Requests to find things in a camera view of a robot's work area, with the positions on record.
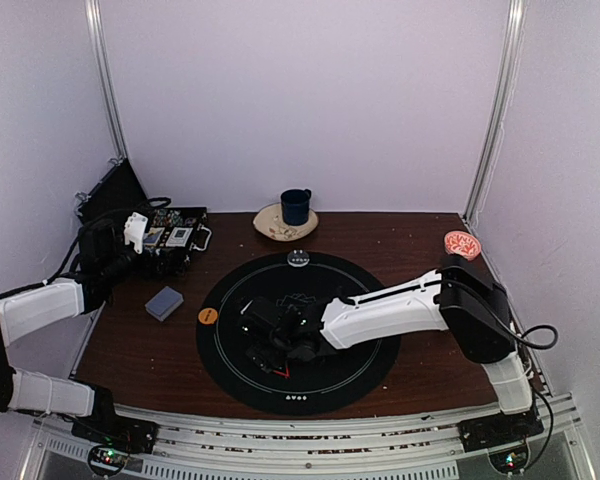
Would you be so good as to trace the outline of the orange big blind button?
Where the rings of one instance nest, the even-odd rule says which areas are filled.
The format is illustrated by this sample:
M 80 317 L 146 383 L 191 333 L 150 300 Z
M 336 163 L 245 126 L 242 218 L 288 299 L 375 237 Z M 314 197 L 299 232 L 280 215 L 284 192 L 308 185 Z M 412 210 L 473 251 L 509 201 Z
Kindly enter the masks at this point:
M 218 318 L 218 311 L 212 307 L 203 308 L 198 313 L 198 321 L 202 325 L 213 325 L 217 322 Z

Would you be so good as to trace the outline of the red triangle all-in marker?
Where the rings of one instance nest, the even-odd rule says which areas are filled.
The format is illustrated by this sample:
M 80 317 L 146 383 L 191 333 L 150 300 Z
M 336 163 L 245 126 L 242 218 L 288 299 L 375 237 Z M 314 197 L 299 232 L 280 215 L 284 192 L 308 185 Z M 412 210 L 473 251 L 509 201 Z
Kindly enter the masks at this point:
M 274 373 L 274 374 L 276 374 L 278 376 L 281 376 L 283 378 L 286 378 L 286 379 L 290 378 L 290 370 L 289 370 L 289 368 L 286 368 L 284 371 L 282 371 L 282 370 L 273 370 L 272 373 Z

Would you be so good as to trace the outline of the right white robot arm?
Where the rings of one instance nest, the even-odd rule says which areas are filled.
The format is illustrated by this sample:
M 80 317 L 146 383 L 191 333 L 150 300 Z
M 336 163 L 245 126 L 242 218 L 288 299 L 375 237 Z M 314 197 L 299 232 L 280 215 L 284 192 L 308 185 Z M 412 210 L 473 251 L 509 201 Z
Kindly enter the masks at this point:
M 534 395 L 519 348 L 535 345 L 511 325 L 504 286 L 458 254 L 411 281 L 358 296 L 338 294 L 305 306 L 256 297 L 242 306 L 239 325 L 253 338 L 250 355 L 265 372 L 372 340 L 448 331 L 487 374 L 501 411 L 492 423 L 497 438 L 513 441 L 531 424 Z

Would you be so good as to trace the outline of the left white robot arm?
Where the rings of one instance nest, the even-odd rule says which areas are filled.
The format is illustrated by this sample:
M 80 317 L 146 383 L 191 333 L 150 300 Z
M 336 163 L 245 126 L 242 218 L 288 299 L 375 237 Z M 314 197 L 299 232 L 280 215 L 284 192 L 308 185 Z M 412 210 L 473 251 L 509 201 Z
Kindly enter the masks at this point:
M 142 254 L 147 226 L 147 217 L 137 212 L 129 216 L 123 229 L 124 243 L 115 244 L 113 258 L 93 272 L 62 275 L 45 280 L 38 288 L 0 297 L 0 413 L 24 410 L 85 417 L 86 429 L 101 443 L 113 444 L 123 436 L 122 419 L 106 407 L 96 406 L 93 387 L 15 368 L 9 364 L 6 349 L 60 320 L 99 309 Z

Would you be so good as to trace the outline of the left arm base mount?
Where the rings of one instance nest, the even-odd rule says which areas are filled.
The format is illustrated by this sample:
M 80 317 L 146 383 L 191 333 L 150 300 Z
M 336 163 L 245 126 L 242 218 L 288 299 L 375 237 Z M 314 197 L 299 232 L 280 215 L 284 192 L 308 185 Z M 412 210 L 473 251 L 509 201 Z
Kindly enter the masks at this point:
M 134 454 L 152 453 L 158 433 L 155 422 L 126 417 L 116 420 L 108 429 L 85 419 L 76 418 L 72 423 L 72 435 L 92 443 L 86 462 L 99 477 L 121 473 Z

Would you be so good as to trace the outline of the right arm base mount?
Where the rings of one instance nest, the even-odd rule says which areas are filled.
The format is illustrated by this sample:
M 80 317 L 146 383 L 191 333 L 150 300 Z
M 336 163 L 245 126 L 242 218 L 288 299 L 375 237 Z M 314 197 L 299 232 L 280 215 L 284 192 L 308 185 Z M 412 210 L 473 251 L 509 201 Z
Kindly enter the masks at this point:
M 528 440 L 544 432 L 541 420 L 494 415 L 458 424 L 465 452 L 488 451 L 491 466 L 501 474 L 522 474 L 533 464 Z

